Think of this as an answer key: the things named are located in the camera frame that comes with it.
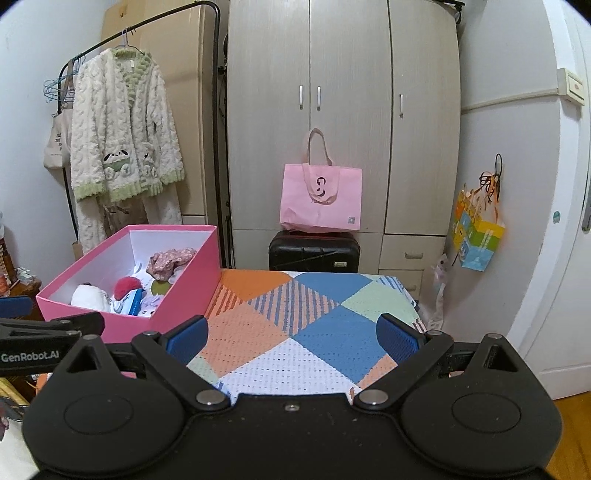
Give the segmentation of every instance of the light switch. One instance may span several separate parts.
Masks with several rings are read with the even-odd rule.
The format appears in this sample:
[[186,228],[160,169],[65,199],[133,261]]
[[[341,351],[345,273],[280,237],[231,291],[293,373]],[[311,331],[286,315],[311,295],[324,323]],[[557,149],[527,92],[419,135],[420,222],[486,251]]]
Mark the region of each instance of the light switch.
[[577,105],[585,104],[583,81],[567,69],[558,69],[558,94]]

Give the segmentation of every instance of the black logo on bag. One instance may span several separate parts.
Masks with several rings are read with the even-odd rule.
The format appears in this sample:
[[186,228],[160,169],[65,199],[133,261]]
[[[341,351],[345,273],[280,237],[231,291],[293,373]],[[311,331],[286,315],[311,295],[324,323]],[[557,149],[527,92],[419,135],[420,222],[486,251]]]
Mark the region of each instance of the black logo on bag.
[[322,193],[319,193],[318,196],[323,197],[326,194],[326,191],[324,190],[324,188],[322,188],[322,186],[326,185],[326,178],[318,177],[318,179],[316,180],[316,183],[320,186],[319,188],[316,189],[316,192],[319,192],[322,190]]

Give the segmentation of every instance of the pink tote bag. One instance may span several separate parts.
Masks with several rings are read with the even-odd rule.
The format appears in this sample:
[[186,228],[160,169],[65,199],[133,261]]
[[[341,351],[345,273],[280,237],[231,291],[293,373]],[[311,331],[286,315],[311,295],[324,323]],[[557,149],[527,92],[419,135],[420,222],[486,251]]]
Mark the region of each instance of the pink tote bag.
[[[310,165],[310,142],[314,134],[322,137],[328,165]],[[360,168],[334,165],[326,150],[324,134],[313,128],[304,139],[301,164],[285,166],[281,226],[308,233],[358,231],[361,179]]]

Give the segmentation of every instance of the open pink storage box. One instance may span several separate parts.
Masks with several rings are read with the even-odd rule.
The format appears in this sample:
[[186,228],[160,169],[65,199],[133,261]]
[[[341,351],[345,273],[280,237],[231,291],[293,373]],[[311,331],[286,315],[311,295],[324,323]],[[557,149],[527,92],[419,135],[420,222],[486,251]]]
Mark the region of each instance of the open pink storage box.
[[69,305],[81,283],[90,282],[111,295],[118,279],[132,273],[138,263],[145,268],[156,252],[194,248],[197,254],[150,318],[102,312],[102,339],[107,343],[129,342],[145,330],[167,332],[196,314],[205,314],[221,276],[216,230],[210,225],[127,226],[41,290],[39,308],[45,320],[86,313]]

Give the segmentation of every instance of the clothes rack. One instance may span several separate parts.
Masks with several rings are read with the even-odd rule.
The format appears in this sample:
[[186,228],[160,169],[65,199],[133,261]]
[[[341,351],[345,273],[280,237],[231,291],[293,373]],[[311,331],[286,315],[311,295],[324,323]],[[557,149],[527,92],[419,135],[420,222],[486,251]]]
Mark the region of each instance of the clothes rack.
[[[161,18],[164,17],[168,17],[169,15],[174,15],[176,13],[182,12],[184,10],[188,10],[189,8],[193,8],[193,7],[199,7],[201,5],[204,5],[206,7],[210,7],[213,9],[214,13],[215,13],[215,27],[213,30],[213,58],[212,58],[212,121],[213,121],[213,125],[212,125],[212,131],[213,131],[213,169],[214,169],[214,177],[215,177],[215,188],[216,188],[216,210],[217,210],[217,223],[218,223],[218,233],[219,233],[219,242],[220,242],[220,248],[221,248],[221,253],[222,253],[222,267],[226,268],[228,262],[226,259],[226,255],[225,255],[225,242],[224,242],[224,233],[223,233],[223,229],[221,228],[222,222],[223,222],[223,210],[222,210],[222,198],[221,198],[221,189],[220,189],[220,169],[219,169],[219,154],[218,154],[218,145],[217,145],[217,50],[218,50],[218,46],[219,46],[219,31],[220,31],[220,18],[221,18],[221,13],[220,13],[220,9],[219,7],[211,1],[208,0],[201,0],[201,1],[195,1],[193,3],[187,4],[187,5],[183,5],[182,7],[177,7],[177,8],[173,8],[172,10],[168,10],[166,12],[163,12],[161,14],[155,15],[151,18],[147,18],[146,20],[143,20],[135,25],[132,25],[130,27],[126,27],[123,32],[119,32],[116,33],[115,35],[111,35],[109,38],[106,38],[105,40],[97,43],[96,45],[92,46],[91,48],[87,49],[86,51],[79,53],[78,55],[76,55],[72,61],[76,61],[81,59],[83,56],[87,55],[88,53],[90,53],[93,50],[96,50],[97,48],[105,45],[106,43],[122,36],[125,35],[127,32],[133,31],[139,27],[143,27],[144,25],[147,25],[149,23],[152,23],[156,20],[160,20]],[[60,74],[58,76],[58,78],[61,78],[62,75],[64,75],[64,72],[66,71],[66,68],[68,66],[68,62],[61,68]],[[57,113],[60,114],[61,113],[61,85],[58,87],[57,90]],[[68,206],[70,208],[70,216],[72,218],[72,227],[74,227],[74,232],[76,234],[76,238],[78,238],[78,227],[76,226],[76,214],[74,213],[74,206],[72,204],[72,197],[70,195],[70,189],[68,187],[69,185],[69,180],[68,180],[68,175],[67,175],[67,170],[64,168],[63,169],[63,176],[64,176],[64,182],[66,185],[66,197],[68,200]]]

